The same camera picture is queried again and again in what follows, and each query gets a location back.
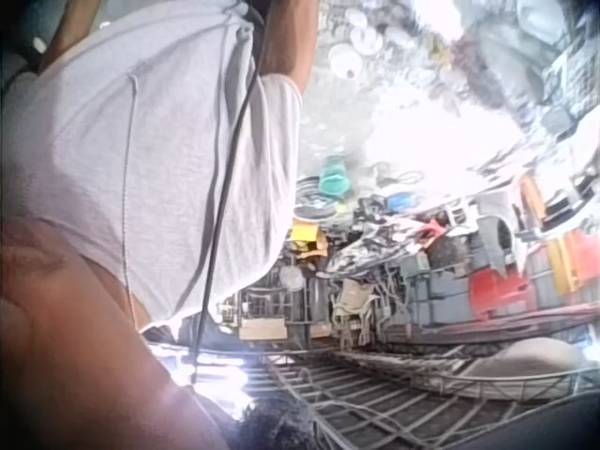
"teal container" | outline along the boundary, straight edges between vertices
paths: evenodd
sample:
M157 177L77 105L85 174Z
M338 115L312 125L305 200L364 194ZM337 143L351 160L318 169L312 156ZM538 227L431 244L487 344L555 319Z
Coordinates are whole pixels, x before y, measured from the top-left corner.
M341 157L329 157L325 160L319 177L319 191L332 197L341 197L350 189L350 180L346 175L346 164Z

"black cable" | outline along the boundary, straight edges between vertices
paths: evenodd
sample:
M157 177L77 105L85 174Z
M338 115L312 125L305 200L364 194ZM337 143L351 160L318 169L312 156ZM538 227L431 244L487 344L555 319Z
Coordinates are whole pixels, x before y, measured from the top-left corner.
M250 14L254 16L258 16L260 19L259 24L263 27L263 21L260 15L252 8L248 7L248 11ZM252 78L247 87L246 96L244 97L244 101L242 102L242 106L240 108L240 112L237 116L237 120L235 121L235 125L233 127L232 132L232 144L229 156L227 157L227 164L225 166L225 176L223 178L223 189L221 190L221 195L218 203L217 209L217 217L215 219L215 228L213 230L213 239L210 247L210 256L208 259L208 267L206 269L206 284L204 286L204 296L202 299L202 311L200 314L196 314L194 316L194 320L192 322L192 331L194 332L193 339L190 349L190 355L192 358L192 364L194 366L194 371L191 375L191 384L192 386L196 383L198 376L198 356L200 355L200 349L202 345L202 338L204 327L206 324L206 317L208 315L208 305L210 303L210 294L213 287L213 277L215 274L215 265L217 263L217 251L218 251L218 241L220 238L221 227L223 224L223 218L225 216L225 207L227 205L227 199L229 196L229 190L232 184L233 179L233 169L235 167L235 159L237 157L237 150L239 146L240 135L242 132L242 126L244 124L244 117L246 116L246 111L248 110L248 105L250 102L250 97L252 96L252 92L254 87L256 86L256 82L259 78L259 67L258 63L255 67L254 73L252 74ZM202 271L201 267L198 267L197 272L200 273Z

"cloth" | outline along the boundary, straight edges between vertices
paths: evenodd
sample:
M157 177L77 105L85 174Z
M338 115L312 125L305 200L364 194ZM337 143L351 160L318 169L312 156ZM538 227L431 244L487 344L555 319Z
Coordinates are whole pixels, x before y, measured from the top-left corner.
M5 101L3 214L51 222L155 323L201 308L232 130L255 69L252 25L234 3L137 11L16 81ZM211 302L278 256L292 224L300 109L284 76L261 77L250 96Z

